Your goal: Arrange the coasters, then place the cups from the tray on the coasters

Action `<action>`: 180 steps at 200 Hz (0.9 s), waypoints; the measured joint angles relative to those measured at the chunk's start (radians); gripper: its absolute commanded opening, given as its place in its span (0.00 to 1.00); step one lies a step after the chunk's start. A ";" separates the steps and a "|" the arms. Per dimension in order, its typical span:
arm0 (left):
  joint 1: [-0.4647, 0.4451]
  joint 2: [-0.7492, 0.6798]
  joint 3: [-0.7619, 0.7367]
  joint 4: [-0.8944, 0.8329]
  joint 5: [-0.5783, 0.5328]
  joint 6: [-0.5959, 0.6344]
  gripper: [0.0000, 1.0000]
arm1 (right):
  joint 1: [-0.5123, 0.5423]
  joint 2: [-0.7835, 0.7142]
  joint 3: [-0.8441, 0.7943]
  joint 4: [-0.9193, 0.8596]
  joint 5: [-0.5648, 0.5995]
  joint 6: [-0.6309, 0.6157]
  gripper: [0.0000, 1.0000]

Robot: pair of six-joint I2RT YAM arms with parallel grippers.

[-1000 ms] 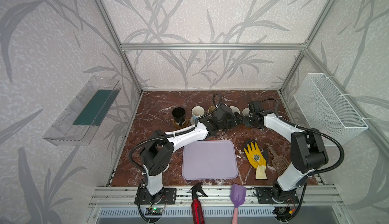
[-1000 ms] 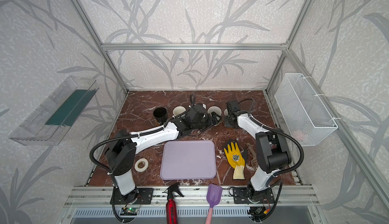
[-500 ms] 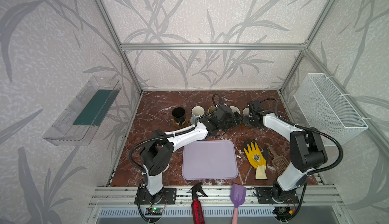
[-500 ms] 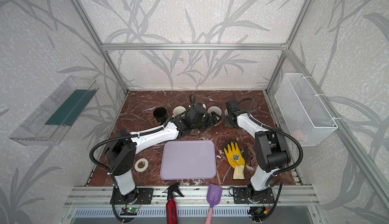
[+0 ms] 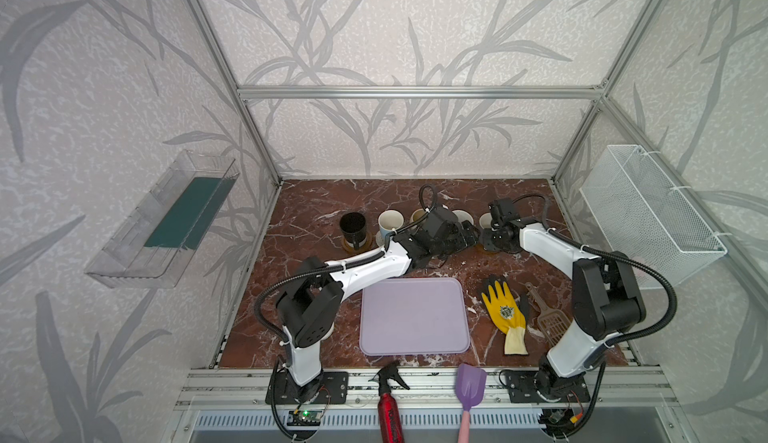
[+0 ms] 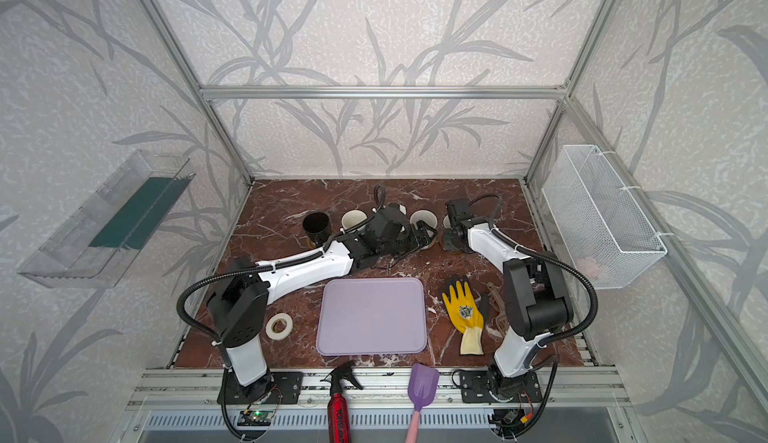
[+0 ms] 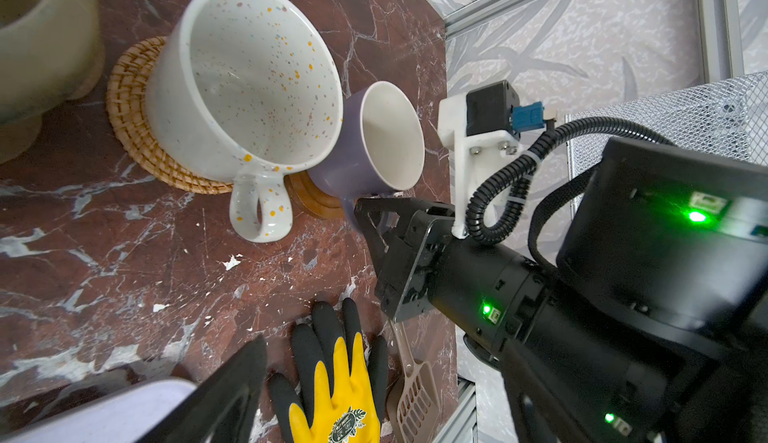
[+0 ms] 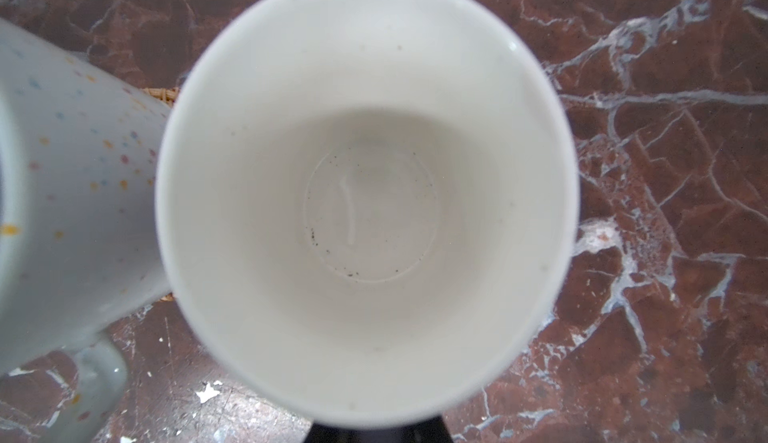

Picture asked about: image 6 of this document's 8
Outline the light blue mug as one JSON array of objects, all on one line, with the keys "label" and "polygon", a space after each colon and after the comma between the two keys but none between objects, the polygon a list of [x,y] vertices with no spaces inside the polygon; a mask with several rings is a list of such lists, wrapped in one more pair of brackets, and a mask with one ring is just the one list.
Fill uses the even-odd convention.
[{"label": "light blue mug", "polygon": [[362,229],[368,221],[368,215],[362,210],[350,210],[341,219],[342,232],[351,233]]}]

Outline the black mug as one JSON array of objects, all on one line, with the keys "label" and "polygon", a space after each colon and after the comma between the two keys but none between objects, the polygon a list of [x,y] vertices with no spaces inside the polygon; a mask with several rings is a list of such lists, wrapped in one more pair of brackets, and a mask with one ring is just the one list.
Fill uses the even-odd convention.
[{"label": "black mug", "polygon": [[302,221],[311,248],[321,248],[331,237],[331,219],[324,212],[312,212]]}]

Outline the beige mug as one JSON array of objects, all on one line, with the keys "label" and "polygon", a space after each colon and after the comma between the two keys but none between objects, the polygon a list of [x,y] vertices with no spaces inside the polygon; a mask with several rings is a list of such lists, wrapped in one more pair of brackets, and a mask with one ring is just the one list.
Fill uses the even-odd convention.
[{"label": "beige mug", "polygon": [[397,204],[397,203],[389,203],[389,204],[384,205],[381,208],[373,208],[372,209],[372,211],[374,213],[379,212],[379,211],[390,211],[390,210],[392,210],[392,211],[397,210],[399,213],[401,213],[403,215],[407,214],[407,210],[406,210],[405,206],[401,205],[401,204]]}]

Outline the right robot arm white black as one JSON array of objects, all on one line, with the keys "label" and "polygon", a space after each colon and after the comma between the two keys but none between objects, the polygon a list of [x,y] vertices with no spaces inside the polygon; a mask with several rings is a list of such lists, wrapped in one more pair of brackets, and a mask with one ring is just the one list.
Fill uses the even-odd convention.
[{"label": "right robot arm white black", "polygon": [[[538,354],[551,344],[569,339],[591,326],[598,314],[598,295],[592,282],[551,252],[537,252],[504,234],[495,224],[500,207],[488,217],[477,216],[472,206],[488,194],[472,200],[459,198],[446,203],[449,235],[464,253],[484,257],[502,276],[504,311],[508,321],[504,340],[494,352],[487,371],[487,391],[510,400],[535,373]],[[565,274],[585,289],[588,312],[572,325],[574,307]]]}]

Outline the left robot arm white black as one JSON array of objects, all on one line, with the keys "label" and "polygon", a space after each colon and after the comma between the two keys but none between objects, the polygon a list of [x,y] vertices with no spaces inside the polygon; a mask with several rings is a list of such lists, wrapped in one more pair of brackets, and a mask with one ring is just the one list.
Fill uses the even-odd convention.
[{"label": "left robot arm white black", "polygon": [[398,261],[434,242],[439,225],[410,222],[399,205],[386,202],[384,186],[375,187],[374,203],[372,215],[310,251],[258,263],[241,258],[181,293],[179,318],[210,337],[221,355],[220,405],[232,396],[238,403],[263,400],[277,387],[260,340],[270,304],[315,283],[372,268],[382,257]]}]

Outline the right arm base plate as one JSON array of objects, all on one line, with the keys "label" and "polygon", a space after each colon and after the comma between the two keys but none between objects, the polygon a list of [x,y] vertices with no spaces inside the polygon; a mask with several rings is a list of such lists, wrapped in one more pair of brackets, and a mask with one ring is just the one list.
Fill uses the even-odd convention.
[{"label": "right arm base plate", "polygon": [[508,378],[489,370],[456,370],[463,403],[540,403],[542,385],[535,372]]}]

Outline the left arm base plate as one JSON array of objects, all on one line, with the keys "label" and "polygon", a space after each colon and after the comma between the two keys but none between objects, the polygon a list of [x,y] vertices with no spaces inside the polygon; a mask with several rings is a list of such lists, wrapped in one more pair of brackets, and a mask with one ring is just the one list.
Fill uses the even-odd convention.
[{"label": "left arm base plate", "polygon": [[303,379],[302,372],[277,371],[267,373],[252,384],[243,386],[234,372],[227,370],[217,396],[219,405],[287,404],[298,402]]}]

